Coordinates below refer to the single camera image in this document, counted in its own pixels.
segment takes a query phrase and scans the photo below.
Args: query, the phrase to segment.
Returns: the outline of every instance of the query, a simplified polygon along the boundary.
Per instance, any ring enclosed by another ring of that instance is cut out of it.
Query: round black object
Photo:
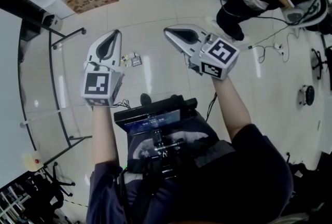
[[[46,16],[43,20],[43,25],[50,27],[53,23],[54,18],[55,18],[55,15]]]
[[[315,90],[313,86],[308,86],[306,90],[306,104],[308,106],[312,105],[314,99],[315,99]]]

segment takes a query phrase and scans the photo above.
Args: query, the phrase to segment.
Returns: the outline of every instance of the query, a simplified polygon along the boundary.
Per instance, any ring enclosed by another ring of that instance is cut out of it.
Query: wire
[[[213,96],[213,99],[211,100],[210,104],[209,104],[209,107],[207,109],[207,114],[206,114],[206,122],[208,121],[209,117],[210,117],[210,113],[211,113],[211,110],[212,110],[212,107],[213,107],[213,104],[214,102],[216,101],[217,99],[217,92],[214,93],[214,96]]]
[[[111,106],[110,108],[117,108],[117,107],[124,107],[127,109],[131,109],[129,101],[126,99],[123,99],[122,102],[118,102],[116,104],[113,104],[113,106]]]
[[[84,71],[87,69],[88,67],[88,64],[92,64],[94,66],[94,71],[99,71],[100,67],[106,67],[108,69],[108,71],[112,71],[112,72],[115,72],[114,69],[108,67],[107,65],[104,65],[104,64],[97,64],[96,62],[93,62],[93,61],[85,61],[84,62]]]
[[[289,37],[290,35],[294,35],[295,38],[298,39],[299,36],[300,36],[300,31],[301,31],[301,30],[299,30],[298,35],[296,35],[296,34],[293,33],[293,32],[289,32],[289,33],[287,34],[287,36],[286,36],[286,39],[287,39],[287,51],[288,51],[287,59],[284,59],[284,53],[283,53],[283,52],[281,53],[282,61],[283,61],[284,63],[287,63],[287,62],[289,61],[289,56],[290,56],[290,48],[289,48],[289,39],[288,39],[288,37]],[[264,60],[265,60],[265,55],[266,55],[266,49],[267,49],[267,48],[272,48],[272,49],[275,50],[275,51],[278,51],[278,50],[279,50],[279,49],[276,48],[274,45],[273,45],[273,46],[254,45],[254,46],[250,46],[249,49],[253,49],[253,48],[257,48],[257,47],[261,47],[261,48],[263,48],[263,54],[262,54],[260,57],[258,57],[258,62],[259,62],[260,64],[263,63]]]
[[[185,55],[185,53],[183,53],[183,58],[185,59],[185,64],[189,65],[189,63],[187,63],[187,61],[186,61],[186,55]]]
[[[278,34],[280,31],[283,31],[284,29],[286,29],[286,28],[288,28],[288,27],[289,27],[289,25],[287,25],[286,27],[283,27],[282,29],[280,29],[280,30],[278,30],[277,32],[275,32],[275,33],[273,33],[272,35],[270,35],[269,37],[260,40],[259,42],[255,43],[255,44],[253,45],[253,47],[255,47],[257,44],[260,44],[262,41],[265,41],[265,40],[267,40],[267,39],[273,37],[274,35]]]

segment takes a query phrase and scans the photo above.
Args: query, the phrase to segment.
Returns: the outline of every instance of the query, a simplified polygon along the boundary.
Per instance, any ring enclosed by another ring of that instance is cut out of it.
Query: black chair leg
[[[53,163],[53,178],[57,179],[57,172],[56,172],[56,166],[58,166],[58,163]]]
[[[315,66],[312,66],[312,70],[315,70],[316,68],[319,68],[320,70],[320,75],[317,77],[318,80],[320,80],[322,78],[322,71],[323,71],[323,64],[327,64],[327,61],[322,61],[322,57],[321,57],[321,52],[316,51],[315,49],[311,49],[312,52],[315,53],[318,64]]]
[[[72,182],[72,183],[63,183],[63,182],[61,182],[61,181],[58,181],[58,184],[59,185],[63,185],[63,186],[75,186],[76,184],[74,183],[74,182]]]
[[[73,196],[72,193],[67,193],[60,185],[59,185],[59,188],[60,188],[61,192],[63,192],[66,196],[68,196],[68,197],[72,197]]]

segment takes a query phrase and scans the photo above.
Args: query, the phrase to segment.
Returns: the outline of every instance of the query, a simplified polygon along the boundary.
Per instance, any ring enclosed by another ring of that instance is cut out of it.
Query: black cable
[[[287,59],[284,59],[284,53],[282,53],[282,61],[283,61],[284,63],[287,63],[287,62],[289,61],[289,56],[290,56],[290,48],[289,48],[289,40],[288,40],[289,35],[294,35],[294,36],[296,37],[296,39],[298,39],[299,36],[300,36],[300,30],[299,30],[299,34],[298,34],[298,35],[296,35],[296,34],[293,33],[293,32],[289,32],[289,33],[287,34],[287,36],[286,36],[286,39],[287,39],[287,51],[288,51],[288,56],[287,56]],[[260,57],[258,57],[258,62],[259,62],[260,64],[263,63],[264,60],[265,60],[265,54],[266,54],[266,49],[267,49],[267,48],[273,48],[275,51],[278,51],[278,49],[277,49],[275,46],[262,46],[262,45],[249,46],[249,49],[253,49],[253,48],[257,48],[257,47],[261,47],[261,48],[263,48],[263,54],[262,54]]]
[[[117,107],[124,107],[127,109],[131,109],[129,101],[126,99],[123,99],[122,102],[118,102],[116,104],[113,104],[113,106],[111,106],[110,108],[117,108]]]
[[[280,31],[283,31],[284,29],[286,29],[286,28],[288,28],[288,27],[289,27],[289,25],[287,25],[286,27],[283,27],[282,29],[278,30],[277,32],[271,34],[269,37],[260,40],[259,42],[255,43],[255,44],[253,45],[253,47],[255,47],[257,44],[260,44],[262,41],[265,41],[265,40],[267,40],[267,39],[273,37],[274,35],[276,35],[276,34],[279,33]]]
[[[209,117],[210,117],[210,113],[211,113],[211,110],[212,110],[212,107],[213,107],[213,104],[214,102],[216,101],[217,99],[217,92],[214,93],[214,96],[213,96],[213,99],[211,100],[210,104],[209,104],[209,107],[207,109],[207,115],[206,115],[206,122],[208,121]]]

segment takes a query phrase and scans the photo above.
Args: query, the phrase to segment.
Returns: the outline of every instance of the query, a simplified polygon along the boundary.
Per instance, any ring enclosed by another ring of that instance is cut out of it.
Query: small device
[[[85,62],[81,96],[90,106],[113,106],[122,85],[121,33],[110,31],[90,47]]]
[[[189,57],[188,67],[198,74],[224,80],[237,62],[240,51],[219,36],[193,24],[164,29],[167,40]]]
[[[312,85],[303,85],[298,92],[298,102],[300,105],[311,106],[315,100],[315,89]]]

